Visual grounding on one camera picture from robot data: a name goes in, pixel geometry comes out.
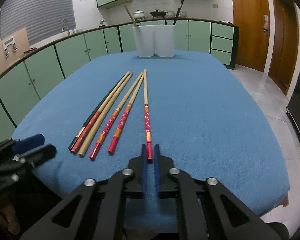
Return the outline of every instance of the table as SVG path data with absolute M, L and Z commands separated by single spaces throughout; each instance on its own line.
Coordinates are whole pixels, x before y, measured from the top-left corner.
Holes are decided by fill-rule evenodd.
M 147 69 L 152 142 L 162 155 L 196 179 L 215 177 L 255 213 L 278 204 L 290 185 L 279 144 L 260 108 L 216 58 L 176 51 L 172 58 L 138 58 L 136 52 L 96 58 L 48 93 L 23 119 L 13 138 L 41 133 L 57 155 L 34 171 L 60 196 L 87 178 L 108 179 L 140 155 L 145 143 L 143 86 L 133 104 L 116 152 L 107 149 L 122 112 L 94 162 L 72 155 L 68 146 L 78 129 L 127 71 L 134 75 L 102 123 L 94 142 L 139 73 Z M 147 166 L 143 200 L 128 200 L 125 227 L 177 232 L 174 200 L 159 200 L 154 168 Z

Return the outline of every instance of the pot lid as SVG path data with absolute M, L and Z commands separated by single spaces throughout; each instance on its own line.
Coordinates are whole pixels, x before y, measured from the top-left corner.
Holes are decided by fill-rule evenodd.
M 137 13 L 145 13 L 143 11 L 137 10 L 136 12 L 134 12 L 133 14 L 137 14 Z

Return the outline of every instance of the faucet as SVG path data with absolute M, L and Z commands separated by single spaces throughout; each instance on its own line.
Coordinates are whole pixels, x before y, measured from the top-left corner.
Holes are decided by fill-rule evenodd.
M 70 32 L 69 32 L 69 28 L 68 28 L 68 22 L 66 19 L 62 19 L 62 30 L 61 32 L 63 33 L 65 30 L 63 29 L 63 26 L 64 26 L 64 22 L 66 22 L 66 26 L 67 26 L 67 35 L 70 36 Z

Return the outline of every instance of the white pot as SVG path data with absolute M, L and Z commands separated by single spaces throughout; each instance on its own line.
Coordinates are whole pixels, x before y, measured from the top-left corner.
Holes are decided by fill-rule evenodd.
M 137 10 L 136 12 L 133 13 L 134 19 L 141 19 L 141 18 L 145 18 L 145 17 L 146 17 L 146 15 L 145 15 L 145 12 L 143 12 L 143 11 Z

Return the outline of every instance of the orange wooden door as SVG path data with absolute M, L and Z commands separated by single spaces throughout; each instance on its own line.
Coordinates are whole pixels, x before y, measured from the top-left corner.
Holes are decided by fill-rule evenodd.
M 269 45 L 268 0 L 233 0 L 233 9 L 234 25 L 240 27 L 236 63 L 263 71 Z
M 293 0 L 274 1 L 274 49 L 269 76 L 286 93 L 298 54 L 298 20 Z

